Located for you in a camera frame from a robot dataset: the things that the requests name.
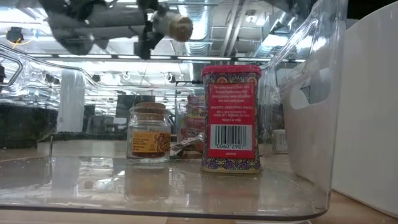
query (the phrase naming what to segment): tin lid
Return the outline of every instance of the tin lid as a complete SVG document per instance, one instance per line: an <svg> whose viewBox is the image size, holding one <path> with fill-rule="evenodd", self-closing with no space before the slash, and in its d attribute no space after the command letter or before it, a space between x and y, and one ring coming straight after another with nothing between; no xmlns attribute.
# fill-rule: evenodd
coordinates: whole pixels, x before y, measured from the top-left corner
<svg viewBox="0 0 398 224"><path fill-rule="evenodd" d="M261 77L261 68L257 65L209 65L202 71L201 75L217 74L217 73L256 73Z"/></svg>

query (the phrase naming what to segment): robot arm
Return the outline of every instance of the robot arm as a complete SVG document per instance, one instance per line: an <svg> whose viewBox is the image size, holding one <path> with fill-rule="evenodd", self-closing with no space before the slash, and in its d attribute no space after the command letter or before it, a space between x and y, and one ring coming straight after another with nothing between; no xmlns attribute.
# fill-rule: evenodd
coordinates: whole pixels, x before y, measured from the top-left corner
<svg viewBox="0 0 398 224"><path fill-rule="evenodd" d="M89 54L93 44L102 49L109 39L138 36L134 54L150 58L150 50L165 35L185 42L192 35L192 21L169 12L157 0L138 0L137 9L109 7L104 0L39 0L49 15L49 25L56 40L71 54ZM155 11L152 21L147 10Z"/></svg>

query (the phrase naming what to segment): spice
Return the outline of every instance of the spice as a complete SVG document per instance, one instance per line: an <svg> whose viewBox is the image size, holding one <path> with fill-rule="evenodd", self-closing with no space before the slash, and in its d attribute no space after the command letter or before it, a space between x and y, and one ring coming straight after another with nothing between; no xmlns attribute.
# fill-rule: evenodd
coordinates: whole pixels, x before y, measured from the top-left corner
<svg viewBox="0 0 398 224"><path fill-rule="evenodd" d="M181 151L196 151L199 153L203 152L203 133L199 133L195 137L185 138L181 142L175 144L171 150L179 153Z"/></svg>
<svg viewBox="0 0 398 224"><path fill-rule="evenodd" d="M254 65L214 65L202 71L205 84L205 151L201 168L223 172L260 170L257 83Z"/></svg>
<svg viewBox="0 0 398 224"><path fill-rule="evenodd" d="M169 159L171 125L161 103L139 103L131 110L127 159L129 162L164 162Z"/></svg>
<svg viewBox="0 0 398 224"><path fill-rule="evenodd" d="M204 96L188 96L188 103L181 102L177 107L178 120L178 142L182 142L187 138L195 138L205 130L205 97ZM203 141L189 144L184 147L184 151L194 149L194 151L203 152L205 145Z"/></svg>

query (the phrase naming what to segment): jar label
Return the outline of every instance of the jar label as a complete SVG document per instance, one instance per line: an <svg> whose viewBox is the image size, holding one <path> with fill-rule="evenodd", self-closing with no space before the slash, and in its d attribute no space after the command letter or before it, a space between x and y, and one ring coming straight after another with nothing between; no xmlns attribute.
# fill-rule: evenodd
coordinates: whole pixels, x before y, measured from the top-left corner
<svg viewBox="0 0 398 224"><path fill-rule="evenodd" d="M158 153L170 151L170 133L138 131L132 135L132 152Z"/></svg>
<svg viewBox="0 0 398 224"><path fill-rule="evenodd" d="M254 83L208 85L208 156L254 158Z"/></svg>

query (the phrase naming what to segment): cork lid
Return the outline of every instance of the cork lid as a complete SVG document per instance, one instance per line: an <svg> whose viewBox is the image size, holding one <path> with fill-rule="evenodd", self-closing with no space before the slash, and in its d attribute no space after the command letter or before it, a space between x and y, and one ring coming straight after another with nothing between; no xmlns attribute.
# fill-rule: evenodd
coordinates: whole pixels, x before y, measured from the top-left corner
<svg viewBox="0 0 398 224"><path fill-rule="evenodd" d="M169 31L175 40L179 42L186 42L192 36L193 23L188 17L176 16L169 24Z"/></svg>
<svg viewBox="0 0 398 224"><path fill-rule="evenodd" d="M163 119L169 111L162 103L138 103L130 109L131 114L138 115L139 119Z"/></svg>

